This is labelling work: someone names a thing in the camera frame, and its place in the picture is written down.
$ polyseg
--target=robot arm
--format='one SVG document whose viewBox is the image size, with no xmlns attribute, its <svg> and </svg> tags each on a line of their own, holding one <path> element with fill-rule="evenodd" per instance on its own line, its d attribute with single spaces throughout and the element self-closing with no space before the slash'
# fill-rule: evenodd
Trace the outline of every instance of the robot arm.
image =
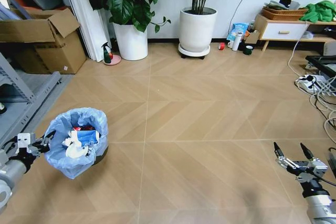
<svg viewBox="0 0 336 224">
<path fill-rule="evenodd" d="M 9 140 L 17 145 L 16 152 L 12 155 L 0 149 L 0 214 L 15 190 L 15 186 L 22 176 L 29 171 L 30 166 L 41 153 L 49 151 L 49 141 L 53 139 L 55 131 L 47 136 L 36 139 L 34 133 L 20 133 Z"/>
<path fill-rule="evenodd" d="M 336 206 L 327 190 L 323 189 L 320 180 L 328 166 L 314 157 L 312 152 L 300 144 L 308 161 L 292 161 L 285 157 L 280 147 L 274 142 L 274 152 L 278 164 L 289 173 L 296 176 L 303 192 L 302 195 L 308 203 L 307 215 L 312 224 L 336 224 Z"/>
</svg>

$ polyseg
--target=white flower pot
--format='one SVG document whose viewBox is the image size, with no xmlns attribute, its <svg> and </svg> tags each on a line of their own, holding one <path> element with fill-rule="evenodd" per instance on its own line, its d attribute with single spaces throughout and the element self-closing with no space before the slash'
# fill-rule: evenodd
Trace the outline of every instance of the white flower pot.
<svg viewBox="0 0 336 224">
<path fill-rule="evenodd" d="M 120 56 L 125 60 L 141 60 L 148 55 L 147 29 L 143 33 L 133 25 L 113 23 Z"/>
<path fill-rule="evenodd" d="M 204 7 L 204 11 L 209 13 L 206 15 L 195 15 L 186 13 L 184 8 L 180 11 L 180 45 L 189 52 L 206 51 L 210 45 L 217 11 Z"/>
</svg>

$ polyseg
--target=wicker basket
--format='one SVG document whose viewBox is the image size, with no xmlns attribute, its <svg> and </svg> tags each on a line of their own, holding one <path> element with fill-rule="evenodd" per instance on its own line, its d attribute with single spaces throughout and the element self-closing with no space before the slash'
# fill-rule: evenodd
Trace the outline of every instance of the wicker basket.
<svg viewBox="0 0 336 224">
<path fill-rule="evenodd" d="M 300 14 L 305 14 L 307 12 L 307 9 L 300 9 L 300 10 L 274 10 L 268 7 L 264 7 L 265 10 L 275 13 L 275 14 L 293 14 L 293 15 L 300 15 Z"/>
<path fill-rule="evenodd" d="M 294 14 L 275 14 L 271 13 L 266 9 L 262 9 L 262 15 L 271 20 L 299 20 L 304 14 L 294 15 Z"/>
</svg>

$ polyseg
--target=wooden floor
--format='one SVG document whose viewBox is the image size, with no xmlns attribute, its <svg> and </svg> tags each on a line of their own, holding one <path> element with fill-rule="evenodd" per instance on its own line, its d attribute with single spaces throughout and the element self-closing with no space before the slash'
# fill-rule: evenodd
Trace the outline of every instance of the wooden floor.
<svg viewBox="0 0 336 224">
<path fill-rule="evenodd" d="M 1 223 L 309 223 L 295 178 L 275 162 L 299 143 L 324 161 L 323 118 L 293 84 L 290 50 L 218 51 L 181 59 L 177 45 L 108 67 L 87 60 L 43 119 L 90 106 L 108 117 L 109 151 L 75 180 L 37 160 Z M 292 64 L 301 71 L 306 55 Z M 326 178 L 333 180 L 329 171 Z M 336 191 L 326 188 L 331 194 Z"/>
</svg>

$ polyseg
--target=gray shelf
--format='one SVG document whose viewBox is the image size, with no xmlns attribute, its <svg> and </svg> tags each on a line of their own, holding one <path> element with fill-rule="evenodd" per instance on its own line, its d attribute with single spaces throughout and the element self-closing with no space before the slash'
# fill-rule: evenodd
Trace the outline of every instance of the gray shelf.
<svg viewBox="0 0 336 224">
<path fill-rule="evenodd" d="M 7 107 L 0 115 L 0 146 L 21 132 L 60 79 L 59 72 L 16 72 L 0 53 L 0 83 L 11 84 L 3 89 L 5 93 L 0 98 Z"/>
<path fill-rule="evenodd" d="M 12 84 L 12 82 L 8 77 L 0 76 L 0 86 L 2 86 L 3 84 Z"/>
<path fill-rule="evenodd" d="M 4 105 L 7 111 L 0 115 L 0 139 L 10 133 L 13 125 L 20 120 L 21 115 L 29 108 L 29 103 L 26 102 L 5 102 Z"/>
</svg>

